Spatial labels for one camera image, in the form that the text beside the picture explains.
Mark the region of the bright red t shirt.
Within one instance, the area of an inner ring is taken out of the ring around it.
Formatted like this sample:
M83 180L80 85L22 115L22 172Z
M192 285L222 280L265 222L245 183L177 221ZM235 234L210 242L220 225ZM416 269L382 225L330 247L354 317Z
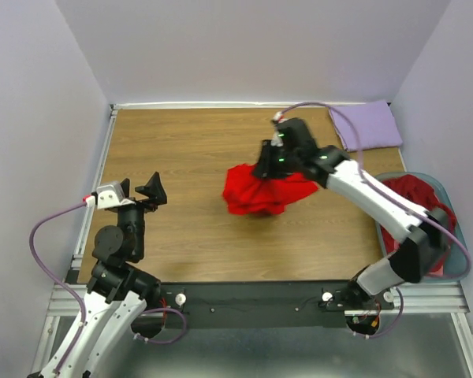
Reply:
M254 167L236 165L226 173L222 197L232 215L276 216L284 213L286 206L318 190L318 186L301 173L284 179L264 179L252 175Z

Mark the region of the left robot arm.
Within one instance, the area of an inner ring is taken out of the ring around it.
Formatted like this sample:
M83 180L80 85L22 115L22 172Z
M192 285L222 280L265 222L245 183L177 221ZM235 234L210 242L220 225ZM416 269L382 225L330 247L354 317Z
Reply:
M91 254L96 263L84 295L47 273L74 297L80 310L37 377L95 377L140 311L152 310L160 301L160 280L136 263L145 253L144 216L165 205L167 195L158 172L136 187L140 199L129 194L129 185L129 179L102 184L75 206L116 213L117 223L100 228L95 236Z

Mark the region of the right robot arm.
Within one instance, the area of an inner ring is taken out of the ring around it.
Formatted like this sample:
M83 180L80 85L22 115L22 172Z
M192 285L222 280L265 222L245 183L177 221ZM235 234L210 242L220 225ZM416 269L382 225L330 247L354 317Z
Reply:
M339 305L362 309L391 287L417 284L446 253L449 217L443 209L428 210L396 194L336 146L318 147L300 118L276 123L273 138L261 142L252 172L260 179L285 179L294 173L357 205L399 244L347 282L334 297Z

